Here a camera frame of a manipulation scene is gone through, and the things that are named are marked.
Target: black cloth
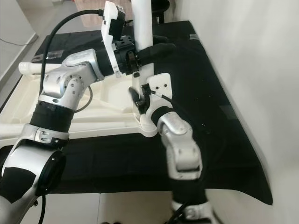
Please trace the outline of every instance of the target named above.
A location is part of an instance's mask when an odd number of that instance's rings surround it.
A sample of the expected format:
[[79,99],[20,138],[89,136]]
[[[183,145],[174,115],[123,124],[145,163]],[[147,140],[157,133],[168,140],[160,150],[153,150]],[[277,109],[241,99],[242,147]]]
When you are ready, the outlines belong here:
[[[159,24],[153,33],[167,36],[177,46],[175,54],[155,63],[155,74],[170,73],[173,99],[189,114],[180,115],[195,130],[206,166],[205,187],[238,190],[272,204],[261,163],[191,23]],[[132,27],[125,27],[123,34],[133,36]],[[100,49],[101,40],[100,31],[58,34],[50,50],[64,52],[47,62],[61,63],[71,53]],[[42,54],[43,48],[44,43],[36,54]],[[170,190],[160,136],[135,133],[73,139],[64,151],[67,164],[55,193]]]

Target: black circular joint cover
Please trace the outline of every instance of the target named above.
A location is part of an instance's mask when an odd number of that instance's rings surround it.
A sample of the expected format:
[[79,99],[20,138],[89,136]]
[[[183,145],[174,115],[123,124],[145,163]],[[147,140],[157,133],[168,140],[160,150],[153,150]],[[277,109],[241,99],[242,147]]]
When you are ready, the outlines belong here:
[[65,155],[57,150],[46,162],[37,184],[36,195],[50,193],[60,182],[66,164]]

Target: floor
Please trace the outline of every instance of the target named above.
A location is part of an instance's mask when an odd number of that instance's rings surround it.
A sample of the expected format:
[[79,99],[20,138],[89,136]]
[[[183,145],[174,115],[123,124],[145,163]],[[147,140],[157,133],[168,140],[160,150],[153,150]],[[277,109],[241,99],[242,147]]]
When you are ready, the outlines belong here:
[[[76,11],[76,5],[68,0],[56,7],[24,10],[24,14],[39,38],[32,44],[23,61],[30,61],[46,35],[66,15]],[[99,29],[100,27],[84,27],[81,19],[75,18],[63,26],[59,33]],[[5,87],[0,91],[0,106],[20,77],[18,70],[11,75]],[[102,222],[164,224],[171,215],[170,200],[170,192],[50,194],[47,195],[43,224],[100,224]],[[41,198],[38,199],[38,202],[38,206],[29,209],[21,224],[38,222],[41,213]]]

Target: white vertical pole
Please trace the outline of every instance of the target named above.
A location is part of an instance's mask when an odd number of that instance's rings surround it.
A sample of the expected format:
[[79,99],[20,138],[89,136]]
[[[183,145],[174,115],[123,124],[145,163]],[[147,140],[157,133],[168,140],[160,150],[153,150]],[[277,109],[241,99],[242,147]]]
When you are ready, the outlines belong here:
[[[131,0],[134,23],[134,37],[137,51],[153,45],[153,28],[151,17],[151,0]],[[148,77],[154,75],[154,64],[147,64],[139,68],[140,76],[132,77],[132,86],[142,95],[141,86],[146,83]],[[136,117],[139,117],[138,109],[133,106]]]

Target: robotic arm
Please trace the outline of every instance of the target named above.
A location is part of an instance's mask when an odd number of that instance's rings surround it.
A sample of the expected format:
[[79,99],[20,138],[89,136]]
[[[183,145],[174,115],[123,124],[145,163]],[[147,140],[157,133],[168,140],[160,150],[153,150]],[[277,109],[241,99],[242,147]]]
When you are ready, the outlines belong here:
[[[128,36],[122,37],[124,13],[107,2],[104,11],[103,50],[85,50],[68,56],[59,68],[46,74],[43,91],[29,124],[8,155],[0,181],[0,224],[19,224],[39,196],[59,183],[66,159],[61,149],[69,139],[71,120],[84,91],[105,76],[133,74],[174,50],[173,44],[157,44],[139,52]],[[172,209],[188,202],[177,221],[206,219],[215,224],[212,208],[198,179],[202,171],[200,149],[192,138],[191,126],[183,121],[162,94],[172,97],[167,73],[150,76],[142,89],[158,85],[159,94],[144,92],[140,98],[130,90],[140,112],[140,122],[155,127],[167,149],[167,164],[173,189]]]

